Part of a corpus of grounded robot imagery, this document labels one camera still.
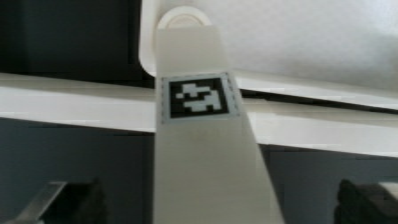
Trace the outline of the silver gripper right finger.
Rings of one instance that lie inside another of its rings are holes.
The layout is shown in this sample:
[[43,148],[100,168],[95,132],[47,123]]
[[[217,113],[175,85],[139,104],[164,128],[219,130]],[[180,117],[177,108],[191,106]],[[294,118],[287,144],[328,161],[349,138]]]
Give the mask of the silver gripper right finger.
[[335,224],[398,224],[398,183],[342,180]]

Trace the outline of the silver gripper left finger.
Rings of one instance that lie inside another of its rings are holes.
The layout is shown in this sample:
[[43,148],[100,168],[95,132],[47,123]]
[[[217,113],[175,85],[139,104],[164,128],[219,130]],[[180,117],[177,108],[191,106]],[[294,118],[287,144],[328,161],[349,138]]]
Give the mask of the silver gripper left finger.
[[102,182],[50,182],[15,218],[15,224],[109,224]]

